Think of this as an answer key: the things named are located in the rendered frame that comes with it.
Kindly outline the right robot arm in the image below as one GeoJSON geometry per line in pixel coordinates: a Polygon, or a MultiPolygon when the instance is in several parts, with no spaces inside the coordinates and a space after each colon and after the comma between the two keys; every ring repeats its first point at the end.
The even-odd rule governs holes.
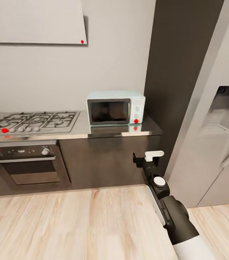
{"type": "Polygon", "coordinates": [[[133,163],[143,168],[147,181],[146,191],[162,226],[167,230],[178,260],[216,260],[195,226],[189,220],[184,205],[170,194],[170,189],[157,169],[163,151],[147,151],[146,157],[136,157],[133,163]]]}

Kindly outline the microwave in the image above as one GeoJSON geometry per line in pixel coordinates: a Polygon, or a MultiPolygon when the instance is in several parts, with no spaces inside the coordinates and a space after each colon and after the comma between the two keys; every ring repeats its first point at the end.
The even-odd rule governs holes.
{"type": "Polygon", "coordinates": [[[145,96],[136,90],[90,91],[86,105],[90,125],[140,124],[145,96]]]}

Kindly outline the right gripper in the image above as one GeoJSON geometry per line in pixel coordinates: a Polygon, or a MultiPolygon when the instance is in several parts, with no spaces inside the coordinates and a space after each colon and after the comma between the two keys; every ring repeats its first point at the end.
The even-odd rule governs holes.
{"type": "Polygon", "coordinates": [[[135,153],[133,153],[133,163],[136,163],[137,168],[143,168],[145,172],[148,168],[157,168],[159,164],[159,157],[153,157],[153,161],[147,162],[145,157],[139,158],[135,156],[135,153]]]}

